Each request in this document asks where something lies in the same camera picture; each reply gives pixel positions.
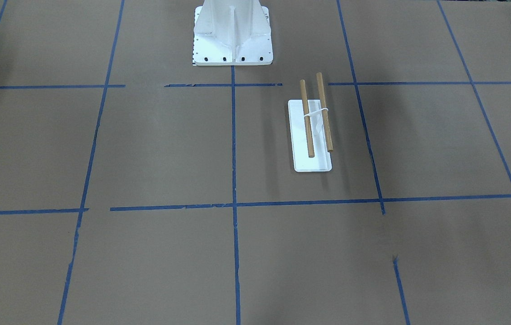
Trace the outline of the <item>white towel rack base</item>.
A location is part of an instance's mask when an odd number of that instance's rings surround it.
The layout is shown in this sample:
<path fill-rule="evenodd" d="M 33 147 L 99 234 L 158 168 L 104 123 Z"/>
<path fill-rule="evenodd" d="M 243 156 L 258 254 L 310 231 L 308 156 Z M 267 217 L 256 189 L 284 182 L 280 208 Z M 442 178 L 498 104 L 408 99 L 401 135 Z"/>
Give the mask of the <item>white towel rack base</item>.
<path fill-rule="evenodd" d="M 290 139 L 293 158 L 293 169 L 296 172 L 329 172 L 332 160 L 328 150 L 322 107 L 319 99 L 309 99 L 309 114 L 304 115 L 301 99 L 290 99 L 287 102 L 290 122 Z M 308 141 L 305 129 L 305 117 L 309 117 L 314 156 L 309 156 Z"/>

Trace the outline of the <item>wooden rack rod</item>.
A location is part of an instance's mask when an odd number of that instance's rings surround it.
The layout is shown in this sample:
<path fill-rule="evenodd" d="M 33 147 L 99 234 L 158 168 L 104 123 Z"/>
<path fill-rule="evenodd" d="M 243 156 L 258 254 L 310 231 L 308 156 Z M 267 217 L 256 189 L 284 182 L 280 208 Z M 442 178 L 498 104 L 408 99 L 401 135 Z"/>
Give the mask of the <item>wooden rack rod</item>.
<path fill-rule="evenodd" d="M 301 95 L 301 103 L 303 107 L 303 119 L 304 119 L 304 127 L 305 127 L 305 140 L 307 145 L 308 157 L 315 157 L 314 152 L 314 143 L 313 143 L 313 134 L 311 128 L 311 119 L 310 119 L 310 111 L 309 111 L 309 101 L 307 96 L 306 82 L 304 79 L 299 81 L 300 84 L 300 95 Z"/>
<path fill-rule="evenodd" d="M 329 153 L 331 153 L 334 151 L 334 145 L 329 120 L 329 109 L 326 101 L 325 82 L 323 79 L 323 74 L 321 72 L 316 73 L 316 80 L 319 87 L 319 100 L 321 105 L 323 129 L 325 132 L 326 149 Z"/>

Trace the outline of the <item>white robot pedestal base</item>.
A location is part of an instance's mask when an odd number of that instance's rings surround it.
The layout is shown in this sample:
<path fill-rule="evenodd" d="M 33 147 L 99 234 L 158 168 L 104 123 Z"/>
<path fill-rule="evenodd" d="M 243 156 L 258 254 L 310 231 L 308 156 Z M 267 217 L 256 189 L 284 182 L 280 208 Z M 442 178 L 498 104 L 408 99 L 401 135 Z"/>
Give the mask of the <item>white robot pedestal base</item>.
<path fill-rule="evenodd" d="M 272 64 L 269 11 L 259 0 L 206 0 L 194 19 L 193 65 Z"/>

